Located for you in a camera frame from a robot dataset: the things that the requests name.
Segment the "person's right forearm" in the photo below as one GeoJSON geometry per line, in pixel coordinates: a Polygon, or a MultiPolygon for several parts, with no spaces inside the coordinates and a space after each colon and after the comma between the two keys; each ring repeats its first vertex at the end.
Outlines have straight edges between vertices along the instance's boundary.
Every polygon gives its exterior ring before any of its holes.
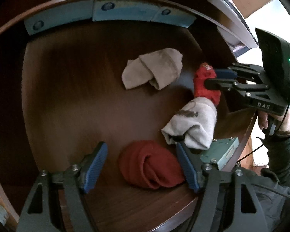
{"type": "Polygon", "coordinates": [[[269,170],[282,186],[290,187],[290,133],[279,131],[265,136],[264,145],[268,149],[269,170]]]}

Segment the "person's right hand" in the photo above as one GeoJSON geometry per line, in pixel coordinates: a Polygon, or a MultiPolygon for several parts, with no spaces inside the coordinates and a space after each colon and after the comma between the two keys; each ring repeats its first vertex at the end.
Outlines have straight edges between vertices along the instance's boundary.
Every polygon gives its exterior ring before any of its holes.
{"type": "MultiPolygon", "coordinates": [[[[268,128],[268,113],[258,111],[258,125],[261,130],[268,128]]],[[[282,116],[270,114],[274,119],[277,120],[278,135],[290,135],[290,110],[282,116]]]]}

